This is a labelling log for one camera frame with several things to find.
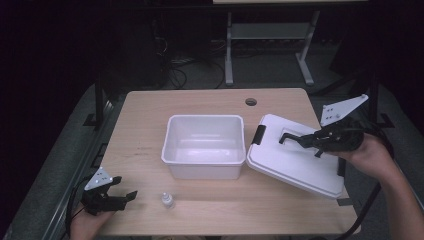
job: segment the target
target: white bracket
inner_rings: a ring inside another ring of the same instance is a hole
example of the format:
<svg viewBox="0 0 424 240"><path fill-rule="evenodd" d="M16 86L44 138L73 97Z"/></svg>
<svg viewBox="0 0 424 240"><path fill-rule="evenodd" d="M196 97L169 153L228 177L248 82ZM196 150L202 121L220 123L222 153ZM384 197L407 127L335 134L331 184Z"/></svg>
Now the white bracket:
<svg viewBox="0 0 424 240"><path fill-rule="evenodd" d="M108 183L111 183L112 181L113 178L103 169L103 167L100 167L87 183L87 185L85 185L84 190L88 191L100 186L104 186Z"/></svg>
<svg viewBox="0 0 424 240"><path fill-rule="evenodd" d="M362 94L359 97L351 98L342 102L322 106L321 126L327 126L342 120L349 113L368 100L368 96Z"/></svg>

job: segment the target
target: hole in table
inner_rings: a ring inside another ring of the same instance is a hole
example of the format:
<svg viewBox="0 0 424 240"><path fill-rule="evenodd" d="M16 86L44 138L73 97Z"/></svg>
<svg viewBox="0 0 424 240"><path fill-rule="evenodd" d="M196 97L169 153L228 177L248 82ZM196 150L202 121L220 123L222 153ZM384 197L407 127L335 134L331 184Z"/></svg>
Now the hole in table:
<svg viewBox="0 0 424 240"><path fill-rule="evenodd" d="M247 98L245 103L248 106L255 106L258 103L258 101L256 101L256 99L254 99L254 98Z"/></svg>

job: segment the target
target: metal stand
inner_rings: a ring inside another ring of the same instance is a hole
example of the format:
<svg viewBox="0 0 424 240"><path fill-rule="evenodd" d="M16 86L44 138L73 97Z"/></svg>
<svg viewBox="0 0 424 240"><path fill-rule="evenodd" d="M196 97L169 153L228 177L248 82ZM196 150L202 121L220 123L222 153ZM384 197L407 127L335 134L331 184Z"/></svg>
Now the metal stand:
<svg viewBox="0 0 424 240"><path fill-rule="evenodd" d="M305 62L306 55L314 36L315 27L319 18L319 11L315 11L308 23L232 23L231 12L227 22L227 54L225 56L225 83L234 85L233 66L231 61L232 39L304 39L305 45L300 53L296 53L305 83L314 85L309 68Z"/></svg>
<svg viewBox="0 0 424 240"><path fill-rule="evenodd" d="M100 78L94 84L94 94L96 96L96 114L89 114L84 122L84 126L94 126L98 130L103 123L103 90L100 85Z"/></svg>

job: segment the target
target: white lid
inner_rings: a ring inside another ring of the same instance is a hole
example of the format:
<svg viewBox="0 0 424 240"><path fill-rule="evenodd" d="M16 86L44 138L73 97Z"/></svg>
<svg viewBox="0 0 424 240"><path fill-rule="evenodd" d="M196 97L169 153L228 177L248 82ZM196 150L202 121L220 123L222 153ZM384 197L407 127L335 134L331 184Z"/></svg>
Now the white lid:
<svg viewBox="0 0 424 240"><path fill-rule="evenodd" d="M262 141L259 145L253 143L247 154L247 164L251 168L329 198L342 194L344 178L337 175L337 157L324 153L317 158L314 156L316 148L304 149L291 139L279 143L285 132L302 136L316 129L272 114L265 115L260 125L266 126Z"/></svg>

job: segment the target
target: white plastic bin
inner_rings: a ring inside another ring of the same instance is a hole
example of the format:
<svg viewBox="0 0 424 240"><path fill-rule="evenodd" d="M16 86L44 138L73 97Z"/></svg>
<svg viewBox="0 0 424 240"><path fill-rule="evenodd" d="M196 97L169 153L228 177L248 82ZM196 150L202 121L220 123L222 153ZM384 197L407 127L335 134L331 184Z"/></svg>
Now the white plastic bin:
<svg viewBox="0 0 424 240"><path fill-rule="evenodd" d="M175 178L237 179L246 159L243 129L238 115L174 115L162 160Z"/></svg>

